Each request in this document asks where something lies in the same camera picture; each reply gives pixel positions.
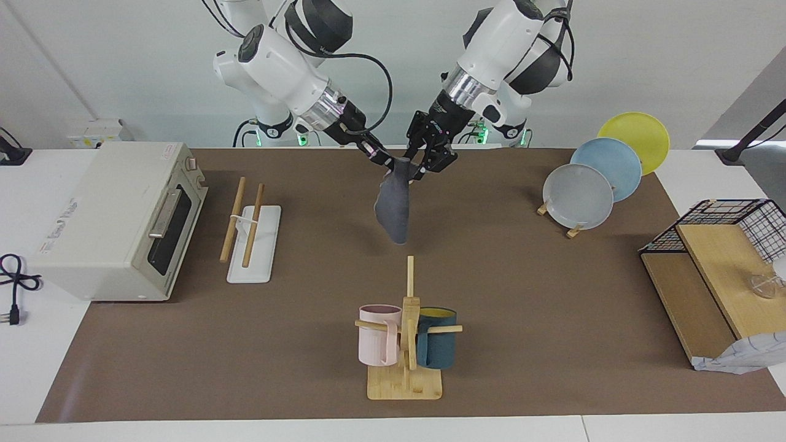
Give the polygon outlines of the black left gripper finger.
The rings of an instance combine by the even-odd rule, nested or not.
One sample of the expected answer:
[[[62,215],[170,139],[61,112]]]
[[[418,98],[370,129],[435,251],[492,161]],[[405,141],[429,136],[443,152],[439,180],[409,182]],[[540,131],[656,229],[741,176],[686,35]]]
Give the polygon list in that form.
[[[421,160],[421,178],[427,173],[440,173],[450,163],[458,159],[452,145],[429,145],[424,149],[424,156]]]
[[[407,159],[414,160],[416,154],[421,147],[424,145],[427,146],[427,142],[424,140],[424,135],[427,133],[427,123],[429,122],[429,115],[425,112],[415,112],[413,118],[410,122],[409,128],[407,129]],[[420,163],[427,162],[427,156],[429,156],[429,148],[426,147],[424,151],[424,155],[420,160]]]

